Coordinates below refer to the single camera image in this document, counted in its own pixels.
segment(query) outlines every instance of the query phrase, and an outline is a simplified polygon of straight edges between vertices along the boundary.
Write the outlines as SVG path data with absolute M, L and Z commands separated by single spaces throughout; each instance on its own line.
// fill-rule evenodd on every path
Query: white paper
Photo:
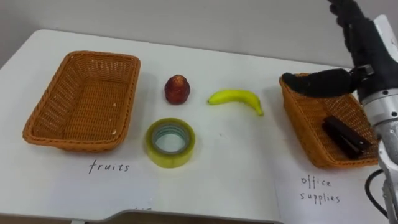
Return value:
M 282 221 L 285 224 L 388 223 L 366 197 L 364 183 L 378 166 L 322 170 L 311 164 L 298 140 L 275 140 L 273 171 Z M 371 192 L 384 206 L 383 177 Z

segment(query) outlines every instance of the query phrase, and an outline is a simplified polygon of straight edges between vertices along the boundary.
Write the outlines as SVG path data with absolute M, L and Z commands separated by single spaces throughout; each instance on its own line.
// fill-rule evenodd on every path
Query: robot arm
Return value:
M 330 11 L 343 28 L 345 45 L 354 69 L 313 73 L 296 77 L 285 73 L 283 81 L 293 90 L 311 97 L 334 97 L 355 90 L 369 123 L 380 139 L 379 164 L 386 181 L 383 192 L 387 216 L 398 224 L 398 44 L 381 15 L 366 18 L 353 0 L 329 0 Z

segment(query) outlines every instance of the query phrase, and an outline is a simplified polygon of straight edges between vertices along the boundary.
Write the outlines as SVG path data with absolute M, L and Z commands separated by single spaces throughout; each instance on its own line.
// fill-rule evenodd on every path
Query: tape roll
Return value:
M 176 150 L 165 149 L 158 141 L 168 135 L 178 136 L 183 144 Z M 158 166 L 175 168 L 184 165 L 192 157 L 195 145 L 195 133 L 184 121 L 177 118 L 165 118 L 152 124 L 145 135 L 146 152 Z

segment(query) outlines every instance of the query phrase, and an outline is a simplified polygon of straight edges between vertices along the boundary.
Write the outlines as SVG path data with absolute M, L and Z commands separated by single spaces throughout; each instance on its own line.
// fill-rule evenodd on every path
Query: white table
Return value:
M 29 145 L 22 128 L 63 57 L 74 50 L 132 54 L 142 62 L 129 134 L 106 154 L 79 154 Z M 280 220 L 268 148 L 295 139 L 279 123 L 278 77 L 316 72 L 325 65 L 208 50 L 39 30 L 0 70 L 0 213 L 100 221 L 132 210 L 247 220 Z M 188 101 L 168 105 L 169 77 L 183 74 Z M 220 88 L 257 93 L 264 117 L 239 104 L 208 106 Z M 142 148 L 147 128 L 160 118 L 185 120 L 197 134 L 192 159 L 177 169 L 153 164 Z M 129 170 L 93 170 L 89 165 L 129 165 Z

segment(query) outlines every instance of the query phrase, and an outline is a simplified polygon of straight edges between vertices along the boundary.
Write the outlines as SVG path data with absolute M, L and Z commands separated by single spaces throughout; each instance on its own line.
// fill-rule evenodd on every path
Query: orange wicker basket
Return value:
M 69 53 L 26 122 L 23 138 L 66 151 L 114 149 L 129 129 L 140 66 L 130 55 Z
M 291 90 L 279 79 L 284 108 L 310 161 L 319 168 L 350 168 L 377 164 L 377 141 L 361 105 L 352 95 L 315 99 Z M 348 159 L 322 129 L 327 116 L 335 116 L 372 146 L 356 160 Z

